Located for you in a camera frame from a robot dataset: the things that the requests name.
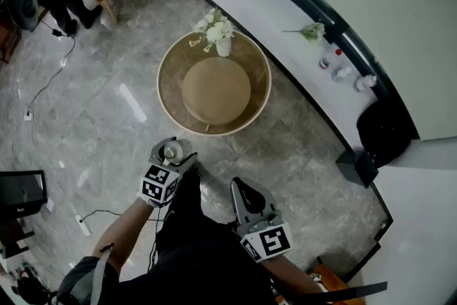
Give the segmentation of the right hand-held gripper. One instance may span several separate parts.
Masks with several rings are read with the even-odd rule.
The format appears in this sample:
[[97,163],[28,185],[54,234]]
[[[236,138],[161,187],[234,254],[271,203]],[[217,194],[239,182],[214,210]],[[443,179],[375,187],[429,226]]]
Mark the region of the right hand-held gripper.
[[230,188],[233,209],[240,224],[235,232],[251,258],[259,263],[292,250],[290,226],[276,210],[271,192],[254,181],[239,177],[231,180]]

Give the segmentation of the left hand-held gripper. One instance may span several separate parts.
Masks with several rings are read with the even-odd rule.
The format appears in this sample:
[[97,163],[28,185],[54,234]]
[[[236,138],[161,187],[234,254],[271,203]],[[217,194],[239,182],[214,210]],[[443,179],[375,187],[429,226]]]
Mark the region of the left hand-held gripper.
[[169,204],[177,190],[179,182],[182,180],[184,172],[187,172],[197,162],[198,153],[188,155],[178,164],[169,163],[163,165],[165,160],[165,145],[170,141],[175,141],[172,136],[157,143],[151,150],[149,170],[145,176],[140,177],[139,190],[137,196],[145,201],[149,206],[162,207]]

